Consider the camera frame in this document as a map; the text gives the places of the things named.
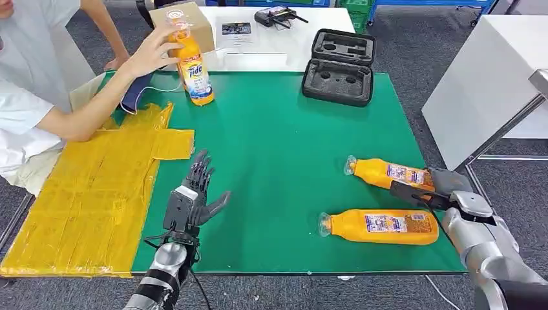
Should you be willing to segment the person's right hand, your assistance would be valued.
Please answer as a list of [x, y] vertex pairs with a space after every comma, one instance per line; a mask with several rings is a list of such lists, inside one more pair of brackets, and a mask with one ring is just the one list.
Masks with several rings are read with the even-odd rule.
[[170, 42], [169, 36], [179, 31], [177, 26], [167, 25], [155, 28], [141, 43], [137, 51], [119, 68], [119, 71], [130, 78], [138, 78], [167, 65], [181, 61], [171, 57], [171, 50], [183, 48], [181, 43]]

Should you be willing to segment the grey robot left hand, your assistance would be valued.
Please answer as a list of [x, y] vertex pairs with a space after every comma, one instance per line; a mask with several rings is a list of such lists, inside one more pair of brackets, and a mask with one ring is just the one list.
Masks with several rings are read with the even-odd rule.
[[189, 223], [194, 226], [201, 226], [217, 215], [227, 204], [231, 197], [231, 191], [225, 191], [221, 196], [210, 204], [207, 203], [207, 191], [211, 176], [215, 169], [209, 168], [211, 157], [207, 149], [202, 149], [194, 158], [189, 167], [187, 176], [183, 179], [182, 185], [197, 193], [192, 211], [190, 212]]

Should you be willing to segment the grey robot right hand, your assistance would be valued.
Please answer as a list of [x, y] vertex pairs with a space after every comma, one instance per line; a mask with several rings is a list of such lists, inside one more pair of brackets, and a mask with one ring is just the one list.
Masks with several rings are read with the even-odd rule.
[[434, 192], [438, 194], [450, 196], [454, 191], [473, 191], [469, 179], [458, 172], [435, 167], [428, 167], [427, 171], [431, 175]]

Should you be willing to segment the person's left hand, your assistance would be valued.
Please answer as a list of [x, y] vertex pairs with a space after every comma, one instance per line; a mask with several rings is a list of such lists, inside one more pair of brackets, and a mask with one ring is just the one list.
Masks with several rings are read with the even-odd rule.
[[129, 56], [116, 56], [113, 60], [105, 64], [104, 71], [118, 70], [128, 59]]

